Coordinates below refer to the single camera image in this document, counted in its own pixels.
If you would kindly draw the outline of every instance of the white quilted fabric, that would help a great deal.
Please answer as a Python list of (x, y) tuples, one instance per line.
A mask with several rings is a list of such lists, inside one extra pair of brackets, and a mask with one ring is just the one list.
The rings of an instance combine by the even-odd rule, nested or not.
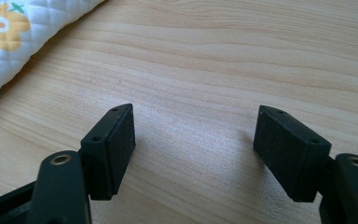
[(103, 0), (0, 0), (0, 88), (64, 25)]

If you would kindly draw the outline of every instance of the light wood surface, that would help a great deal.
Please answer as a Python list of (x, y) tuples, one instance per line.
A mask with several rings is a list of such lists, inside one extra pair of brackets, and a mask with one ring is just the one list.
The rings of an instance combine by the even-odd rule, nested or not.
[(95, 223), (319, 223), (252, 150), (260, 105), (358, 154), (358, 0), (115, 0), (0, 90), (0, 195), (133, 103), (137, 147)]

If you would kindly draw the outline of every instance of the wood grain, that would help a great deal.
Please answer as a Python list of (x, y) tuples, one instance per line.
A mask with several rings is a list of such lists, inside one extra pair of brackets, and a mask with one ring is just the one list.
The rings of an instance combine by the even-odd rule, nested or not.
[(358, 154), (358, 0), (104, 2), (0, 90), (0, 195), (125, 103), (137, 147), (95, 223), (318, 223), (254, 154), (257, 109)]

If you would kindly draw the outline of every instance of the black plastic part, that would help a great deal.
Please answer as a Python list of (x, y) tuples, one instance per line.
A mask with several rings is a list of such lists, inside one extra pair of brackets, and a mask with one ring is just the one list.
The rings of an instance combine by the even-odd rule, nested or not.
[(110, 200), (117, 194), (135, 147), (132, 105), (109, 110), (81, 141), (79, 153), (92, 200)]
[(34, 182), (0, 197), (0, 223), (22, 224), (30, 208)]
[(336, 157), (334, 182), (347, 216), (347, 224), (358, 224), (358, 156), (339, 154)]
[(77, 152), (58, 152), (42, 161), (27, 223), (91, 223), (89, 198)]
[(313, 202), (331, 144), (279, 109), (261, 105), (254, 150), (295, 202)]

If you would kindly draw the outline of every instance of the yellow pattern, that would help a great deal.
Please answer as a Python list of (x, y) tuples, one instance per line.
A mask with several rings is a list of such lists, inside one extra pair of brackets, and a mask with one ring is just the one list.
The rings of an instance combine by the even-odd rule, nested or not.
[(16, 50), (21, 45), (20, 32), (28, 31), (31, 24), (25, 16), (7, 8), (7, 4), (0, 5), (0, 49)]

